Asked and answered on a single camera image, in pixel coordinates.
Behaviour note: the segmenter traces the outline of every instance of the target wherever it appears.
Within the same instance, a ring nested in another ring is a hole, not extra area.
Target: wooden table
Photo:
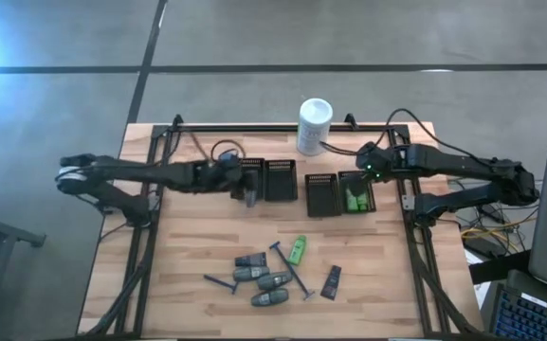
[[[410,125],[413,143],[435,145],[416,124]],[[432,124],[426,123],[432,131]],[[120,158],[145,161],[153,125],[131,124]],[[248,157],[296,159],[299,200],[292,203],[259,202],[248,209],[229,194],[191,195],[166,190],[157,236],[143,337],[256,338],[256,337],[389,337],[421,336],[412,283],[406,235],[394,182],[374,185],[377,212],[311,219],[306,214],[304,175],[355,169],[353,157],[324,153],[305,157],[296,152],[296,136],[288,133],[200,133],[206,151],[218,140],[232,138]],[[376,140],[378,133],[331,133],[328,142],[357,150]],[[387,145],[383,139],[381,145]],[[172,161],[200,158],[184,134]],[[138,193],[140,184],[116,182]],[[446,178],[422,179],[423,192],[448,192]],[[123,223],[106,219],[102,233]],[[481,328],[477,301],[465,253],[455,224],[440,222],[432,229],[442,285],[456,307]],[[80,323],[92,327],[119,293],[130,244],[131,229],[110,235],[99,248]],[[296,281],[286,288],[284,304],[254,308],[249,299],[258,293],[253,282],[241,283],[235,296],[228,289],[203,280],[210,274],[232,282],[233,259],[267,252],[271,271],[286,270],[278,255],[268,251],[282,242],[285,255],[298,235],[307,236],[307,251],[297,267],[305,285],[317,292],[307,301]],[[337,299],[319,291],[332,265],[342,267]],[[432,295],[431,318],[436,325]],[[133,318],[132,308],[128,318]]]

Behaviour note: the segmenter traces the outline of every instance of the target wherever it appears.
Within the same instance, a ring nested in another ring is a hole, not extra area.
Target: concrete floor
[[[0,0],[0,67],[141,65],[157,1]],[[283,63],[547,63],[547,1],[170,0],[153,58],[153,65]],[[74,333],[101,217],[59,193],[53,177],[63,155],[119,152],[137,84],[133,73],[0,74],[0,221],[48,235],[42,249],[15,251],[0,297],[0,339]],[[175,114],[191,122],[295,121],[310,97],[329,99],[336,120],[351,112],[383,121],[407,107],[433,121],[442,139],[543,175],[547,71],[525,66],[153,74],[142,85],[138,122]],[[524,228],[531,240],[533,227]]]

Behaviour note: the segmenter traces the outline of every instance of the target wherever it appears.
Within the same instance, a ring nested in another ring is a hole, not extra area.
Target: white cylindrical container
[[[296,148],[304,155],[323,153],[319,142],[328,139],[332,121],[332,105],[323,99],[308,99],[301,105]]]

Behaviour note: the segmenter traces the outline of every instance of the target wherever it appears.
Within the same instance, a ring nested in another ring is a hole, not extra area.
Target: black basket
[[[341,214],[336,174],[306,174],[307,215],[311,218]]]
[[[368,208],[366,210],[359,210],[359,211],[350,211],[347,207],[347,186],[348,181],[350,181],[352,176],[363,176],[364,172],[360,170],[347,170],[347,171],[339,171],[338,172],[338,179],[339,179],[339,188],[340,188],[340,198],[342,202],[342,208],[344,213],[348,214],[360,214],[360,213],[368,213],[368,212],[376,212],[376,202],[374,201],[374,192],[372,190],[372,185],[370,181],[368,182],[361,182],[358,184],[358,186],[362,187],[362,190],[366,192],[366,195],[368,196]]]
[[[288,202],[299,199],[296,161],[266,160],[264,162],[264,199],[267,202]]]
[[[264,159],[263,158],[243,158],[240,161],[242,173],[246,171],[256,171],[258,173],[258,188],[256,191],[256,199],[260,200],[264,198]],[[244,200],[244,192],[240,190],[233,190],[231,192],[231,198],[237,200]]]

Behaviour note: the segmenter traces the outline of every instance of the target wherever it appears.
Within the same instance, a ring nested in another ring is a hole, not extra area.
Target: blue keyboard
[[[547,341],[547,308],[499,290],[493,333],[517,340]]]

